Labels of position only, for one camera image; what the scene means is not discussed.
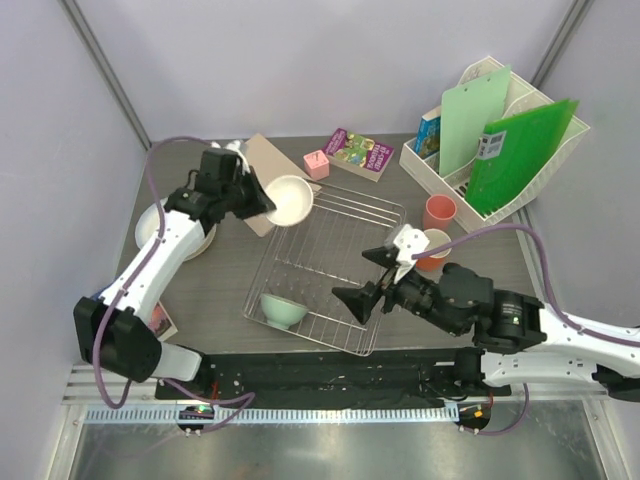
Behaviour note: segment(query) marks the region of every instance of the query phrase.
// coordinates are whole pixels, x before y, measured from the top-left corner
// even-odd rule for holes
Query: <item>orange cup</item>
[[[424,231],[424,234],[429,239],[429,245],[427,245],[427,249],[425,250],[425,252],[451,242],[451,237],[449,237],[449,235],[444,233],[442,230],[438,230],[437,228],[429,228],[428,230]],[[436,253],[431,257],[420,258],[416,262],[416,268],[425,272],[437,270],[442,266],[450,253],[451,249],[448,248],[444,252]]]
[[[422,228],[437,228],[445,230],[453,217],[456,216],[458,207],[456,202],[446,195],[431,195],[424,206],[422,215]]]

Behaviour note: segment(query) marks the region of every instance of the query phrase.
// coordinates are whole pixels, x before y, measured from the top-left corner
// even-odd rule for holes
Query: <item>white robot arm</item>
[[[563,320],[551,305],[494,289],[491,279],[453,263],[435,283],[413,270],[427,246],[422,231],[400,227],[384,246],[362,252],[387,269],[382,278],[361,289],[335,288],[334,295],[363,324],[384,298],[384,313],[399,305],[453,336],[473,330],[473,375],[487,386],[601,383],[612,397],[640,401],[640,329],[573,315]]]
[[[199,387],[210,386],[203,354],[159,342],[148,327],[151,313],[184,259],[226,213],[244,220],[274,209],[239,142],[224,149],[217,144],[207,149],[194,186],[187,184],[168,197],[164,230],[156,231],[98,298],[84,297],[76,304],[74,320],[83,360],[93,363],[94,345],[99,343],[100,365],[130,380],[172,378],[185,382],[196,393],[202,391]],[[109,309],[113,309],[111,315],[107,315]],[[103,322],[107,322],[106,329],[97,342]]]

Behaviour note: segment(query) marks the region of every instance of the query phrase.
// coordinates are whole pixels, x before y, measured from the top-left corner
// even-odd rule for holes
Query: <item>pink block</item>
[[[307,153],[304,156],[304,169],[314,180],[329,176],[329,159],[322,150]]]

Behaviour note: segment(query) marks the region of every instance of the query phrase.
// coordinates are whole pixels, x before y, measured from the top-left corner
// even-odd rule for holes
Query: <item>light green bowl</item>
[[[260,306],[267,317],[267,323],[282,330],[295,325],[309,313],[309,309],[304,305],[269,293],[260,296]]]

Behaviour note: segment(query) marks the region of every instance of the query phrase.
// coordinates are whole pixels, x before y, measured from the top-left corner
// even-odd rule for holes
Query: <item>metal rack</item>
[[[260,296],[287,298],[310,310],[288,333],[366,356],[375,346],[380,310],[360,325],[331,289],[358,288],[380,277],[382,268],[362,258],[361,252],[381,246],[389,232],[404,222],[405,210],[352,190],[318,185],[322,188],[307,219],[272,232],[243,314],[267,325]]]

